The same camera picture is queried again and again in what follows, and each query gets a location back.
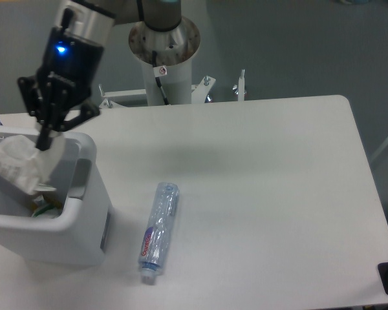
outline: bottle label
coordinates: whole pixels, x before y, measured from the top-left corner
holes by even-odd
[[[141,256],[147,256],[149,244],[151,243],[151,237],[153,235],[154,227],[150,227],[145,232],[144,241],[142,242]]]

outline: bottle cap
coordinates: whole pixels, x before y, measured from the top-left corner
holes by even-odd
[[[155,270],[150,268],[141,269],[141,281],[142,283],[153,285],[155,282]]]

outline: blue led light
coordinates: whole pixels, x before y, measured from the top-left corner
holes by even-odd
[[[67,51],[67,49],[65,47],[59,46],[59,45],[56,47],[56,50],[58,50],[59,55],[63,55]]]

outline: white trash bin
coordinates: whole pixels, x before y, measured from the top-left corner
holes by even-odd
[[[0,126],[0,136],[22,134],[36,140],[33,129]],[[21,204],[31,199],[0,177],[0,244],[29,260],[98,265],[109,222],[111,201],[96,167],[96,145],[86,134],[66,132],[65,152],[50,175],[53,195],[64,202],[57,218],[31,218]]]

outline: white robot column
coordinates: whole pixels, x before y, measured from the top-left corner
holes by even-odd
[[[142,66],[148,105],[164,105],[164,98],[155,79],[154,67],[166,66],[167,75],[160,78],[169,104],[191,103],[192,60],[200,46],[200,33],[195,24],[182,17],[180,23],[167,31],[137,23],[129,34],[129,46]]]

